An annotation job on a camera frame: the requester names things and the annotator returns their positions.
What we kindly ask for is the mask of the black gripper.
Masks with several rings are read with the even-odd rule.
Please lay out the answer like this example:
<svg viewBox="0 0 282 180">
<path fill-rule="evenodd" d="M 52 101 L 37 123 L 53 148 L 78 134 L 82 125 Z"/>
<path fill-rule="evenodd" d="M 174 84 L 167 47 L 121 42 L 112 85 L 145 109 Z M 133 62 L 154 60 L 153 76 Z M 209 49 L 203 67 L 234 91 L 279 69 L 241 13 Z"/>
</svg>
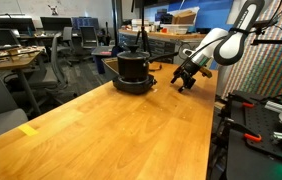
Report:
<svg viewBox="0 0 282 180">
<path fill-rule="evenodd" d="M 200 67 L 192 61 L 187 61 L 180 65 L 173 73 L 170 83 L 174 83 L 178 78 L 183 80 L 183 85 L 178 89 L 182 92 L 184 89 L 191 89 L 195 83 L 193 76 L 199 71 Z"/>
</svg>

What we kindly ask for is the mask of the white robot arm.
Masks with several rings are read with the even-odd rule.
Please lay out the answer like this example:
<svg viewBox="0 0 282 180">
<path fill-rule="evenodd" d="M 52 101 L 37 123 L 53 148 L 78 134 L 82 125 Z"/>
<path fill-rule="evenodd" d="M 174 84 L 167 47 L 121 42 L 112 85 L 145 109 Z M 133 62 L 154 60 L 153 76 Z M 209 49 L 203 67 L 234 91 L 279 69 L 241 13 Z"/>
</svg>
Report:
<svg viewBox="0 0 282 180">
<path fill-rule="evenodd" d="M 174 83 L 178 78 L 183 80 L 183 85 L 178 89 L 179 92 L 192 88 L 196 82 L 193 76 L 210 59 L 214 59 L 223 66 L 233 65 L 241 59 L 245 40 L 267 1 L 246 0 L 229 30 L 214 28 L 195 50 L 184 49 L 182 51 L 187 59 L 174 71 L 171 80 L 171 83 Z"/>
</svg>

